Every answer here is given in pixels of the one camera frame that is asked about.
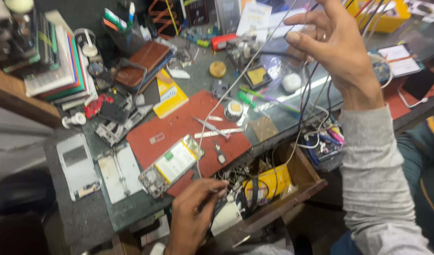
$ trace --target yellow notebook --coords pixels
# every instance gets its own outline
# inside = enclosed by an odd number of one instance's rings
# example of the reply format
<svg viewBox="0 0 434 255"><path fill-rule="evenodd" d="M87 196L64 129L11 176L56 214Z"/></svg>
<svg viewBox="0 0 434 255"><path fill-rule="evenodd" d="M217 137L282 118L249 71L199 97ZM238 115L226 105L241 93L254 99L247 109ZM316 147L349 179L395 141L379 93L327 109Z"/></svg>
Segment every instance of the yellow notebook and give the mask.
<svg viewBox="0 0 434 255"><path fill-rule="evenodd" d="M170 77L165 69L162 69L162 73L166 77ZM153 109L160 119L170 115L170 113L188 102L188 97L175 82L168 84L157 79L157 85L159 87L160 102Z"/></svg>

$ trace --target hand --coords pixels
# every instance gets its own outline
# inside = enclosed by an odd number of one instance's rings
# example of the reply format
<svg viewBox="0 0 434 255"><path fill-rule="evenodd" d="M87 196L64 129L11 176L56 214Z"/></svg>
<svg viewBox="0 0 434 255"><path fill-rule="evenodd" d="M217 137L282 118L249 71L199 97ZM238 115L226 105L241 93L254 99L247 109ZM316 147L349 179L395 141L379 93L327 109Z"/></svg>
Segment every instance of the hand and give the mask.
<svg viewBox="0 0 434 255"><path fill-rule="evenodd" d="M173 201L170 241L165 255L192 255L203 241L211 224L215 203L226 195L228 181L203 179L194 181Z"/></svg>
<svg viewBox="0 0 434 255"><path fill-rule="evenodd" d="M383 107L381 86L354 17L339 0L317 0L317 3L324 7L324 11L298 14L284 21L285 25L313 24L316 30L289 32L286 40L300 52L297 54L299 58L315 59L330 73L335 87L343 96L346 109Z"/></svg>

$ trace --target gray sleeve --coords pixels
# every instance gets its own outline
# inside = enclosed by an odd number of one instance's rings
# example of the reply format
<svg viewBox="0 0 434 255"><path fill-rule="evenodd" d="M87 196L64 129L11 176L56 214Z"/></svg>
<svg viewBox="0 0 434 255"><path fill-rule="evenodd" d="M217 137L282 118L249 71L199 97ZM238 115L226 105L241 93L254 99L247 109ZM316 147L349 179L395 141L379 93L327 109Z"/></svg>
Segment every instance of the gray sleeve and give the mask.
<svg viewBox="0 0 434 255"><path fill-rule="evenodd" d="M343 111L343 207L365 255L432 254L415 223L414 202L388 107Z"/></svg>

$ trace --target brown wallet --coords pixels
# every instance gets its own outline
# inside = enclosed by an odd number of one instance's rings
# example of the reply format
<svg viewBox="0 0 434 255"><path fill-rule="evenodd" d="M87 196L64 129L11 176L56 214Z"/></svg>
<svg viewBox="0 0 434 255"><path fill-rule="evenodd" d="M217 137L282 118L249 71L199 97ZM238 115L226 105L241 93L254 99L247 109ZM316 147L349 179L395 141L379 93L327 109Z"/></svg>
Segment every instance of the brown wallet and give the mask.
<svg viewBox="0 0 434 255"><path fill-rule="evenodd" d="M148 69L147 75L154 69L161 60L168 54L170 48L160 43L150 41L146 43L130 61L142 65ZM116 74L115 81L127 86L137 87L143 79L143 70L135 67L121 68Z"/></svg>

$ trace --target pen holder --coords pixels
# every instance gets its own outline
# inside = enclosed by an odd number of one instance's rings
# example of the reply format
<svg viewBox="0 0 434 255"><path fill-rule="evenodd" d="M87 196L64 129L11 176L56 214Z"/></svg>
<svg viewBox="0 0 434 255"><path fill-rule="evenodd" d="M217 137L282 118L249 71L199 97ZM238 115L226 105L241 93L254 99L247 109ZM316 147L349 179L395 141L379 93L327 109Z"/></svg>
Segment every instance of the pen holder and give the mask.
<svg viewBox="0 0 434 255"><path fill-rule="evenodd" d="M111 36L124 57L131 57L146 44L146 41L141 34L136 15L134 15L132 26L125 30L116 31L105 25L104 20L102 20L102 26L104 26L105 31Z"/></svg>

